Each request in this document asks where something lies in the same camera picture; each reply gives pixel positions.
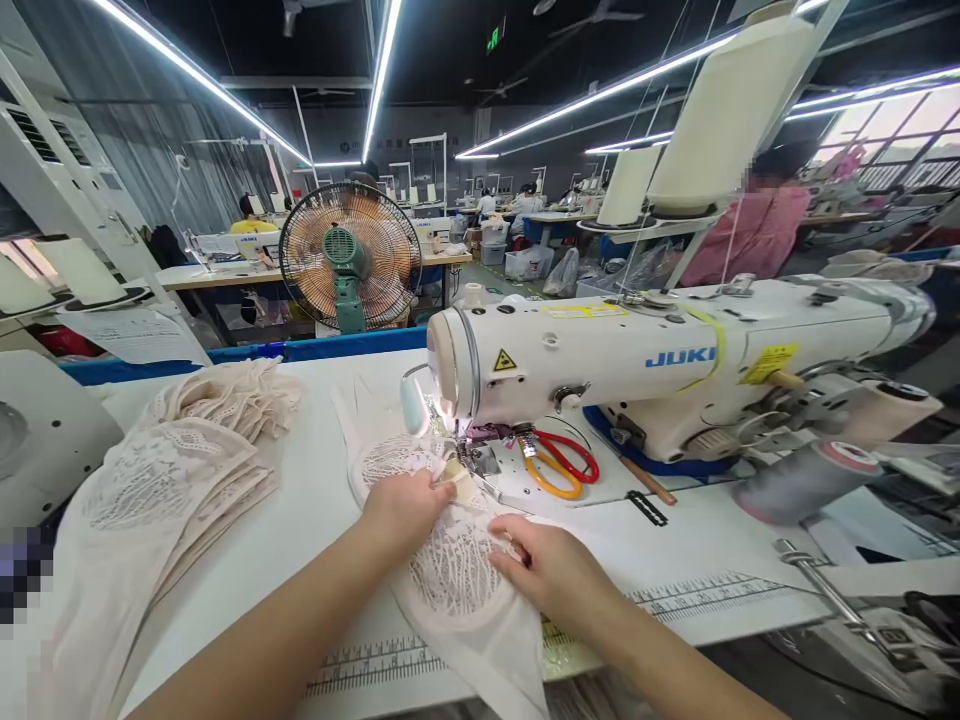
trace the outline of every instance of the orange-handled scissors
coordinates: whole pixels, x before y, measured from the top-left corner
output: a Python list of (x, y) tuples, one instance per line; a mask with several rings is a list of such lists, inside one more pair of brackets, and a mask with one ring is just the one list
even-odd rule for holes
[[(583, 492), (584, 482), (594, 483), (600, 478), (600, 469), (597, 466), (596, 460), (594, 460), (593, 456), (587, 450), (580, 447), (577, 443), (559, 435), (552, 435), (550, 433), (540, 432), (539, 430), (535, 431), (535, 434), (540, 439), (540, 442), (543, 444), (543, 446), (557, 459), (554, 460), (546, 453), (539, 452), (536, 447), (532, 445), (528, 438), (521, 437), (520, 448), (523, 451), (523, 464), (527, 468), (527, 472), (530, 473), (530, 477), (532, 477), (537, 485), (546, 490), (548, 493), (562, 500), (576, 500)], [(578, 455), (587, 461), (587, 464), (589, 465), (589, 474), (576, 470), (571, 465), (570, 461), (564, 457), (563, 453), (561, 453), (551, 441), (560, 442), (568, 447), (573, 448)], [(567, 482), (570, 483), (573, 489), (561, 490), (547, 480), (537, 469), (537, 466), (534, 464), (534, 459), (542, 461), (545, 465), (547, 465), (547, 467), (562, 476)]]

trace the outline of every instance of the curtain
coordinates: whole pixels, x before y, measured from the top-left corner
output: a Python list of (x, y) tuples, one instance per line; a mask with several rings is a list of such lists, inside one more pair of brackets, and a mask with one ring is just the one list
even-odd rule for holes
[[(245, 192), (269, 207), (264, 147), (191, 144), (258, 139), (256, 127), (92, 3), (15, 4), (152, 227), (222, 232), (240, 219)], [(179, 169), (177, 154), (190, 169)]]

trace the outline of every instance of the juki logo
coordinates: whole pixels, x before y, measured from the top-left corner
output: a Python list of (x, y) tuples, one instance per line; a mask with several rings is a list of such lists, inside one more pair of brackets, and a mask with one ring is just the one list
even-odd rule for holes
[(660, 353), (656, 360), (650, 358), (647, 360), (647, 367), (660, 367), (661, 365), (683, 365), (691, 362), (709, 362), (717, 359), (717, 349), (709, 348), (690, 348), (689, 350), (671, 350), (667, 353)]

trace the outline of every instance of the forearm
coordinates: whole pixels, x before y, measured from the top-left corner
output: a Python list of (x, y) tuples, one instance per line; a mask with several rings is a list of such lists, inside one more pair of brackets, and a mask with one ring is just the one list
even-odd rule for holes
[(637, 608), (601, 639), (605, 659), (670, 720), (786, 720), (669, 628)]
[(129, 718), (288, 717), (323, 658), (393, 565), (362, 523), (354, 525), (180, 668)]

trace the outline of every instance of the exit sign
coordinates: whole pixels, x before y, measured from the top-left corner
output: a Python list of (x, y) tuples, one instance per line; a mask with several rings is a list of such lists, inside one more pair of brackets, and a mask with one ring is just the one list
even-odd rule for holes
[(507, 16), (504, 15), (503, 20), (501, 20), (500, 24), (493, 29), (493, 32), (490, 33), (490, 37), (487, 39), (487, 55), (492, 53), (493, 49), (500, 44), (506, 32), (507, 32)]

